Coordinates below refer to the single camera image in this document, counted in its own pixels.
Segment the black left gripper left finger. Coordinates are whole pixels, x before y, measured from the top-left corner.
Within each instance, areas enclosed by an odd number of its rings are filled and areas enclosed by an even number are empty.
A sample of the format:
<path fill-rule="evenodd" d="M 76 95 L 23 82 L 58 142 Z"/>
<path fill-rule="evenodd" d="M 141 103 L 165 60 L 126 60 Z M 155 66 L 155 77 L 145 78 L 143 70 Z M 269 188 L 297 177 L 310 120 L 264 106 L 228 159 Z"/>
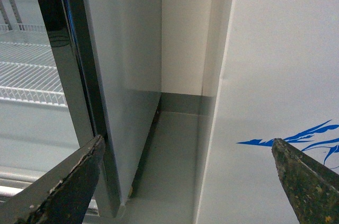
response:
<path fill-rule="evenodd" d="M 105 153 L 101 135 L 1 204 L 1 223 L 82 223 Z"/>

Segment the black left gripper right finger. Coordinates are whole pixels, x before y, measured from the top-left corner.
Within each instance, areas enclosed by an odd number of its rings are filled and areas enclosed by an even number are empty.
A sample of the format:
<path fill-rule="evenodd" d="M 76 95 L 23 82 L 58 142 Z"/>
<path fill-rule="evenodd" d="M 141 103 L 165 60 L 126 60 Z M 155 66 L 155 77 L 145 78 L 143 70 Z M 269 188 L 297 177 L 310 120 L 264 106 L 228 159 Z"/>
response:
<path fill-rule="evenodd" d="M 271 151 L 299 223 L 338 223 L 338 174 L 283 139 Z"/>

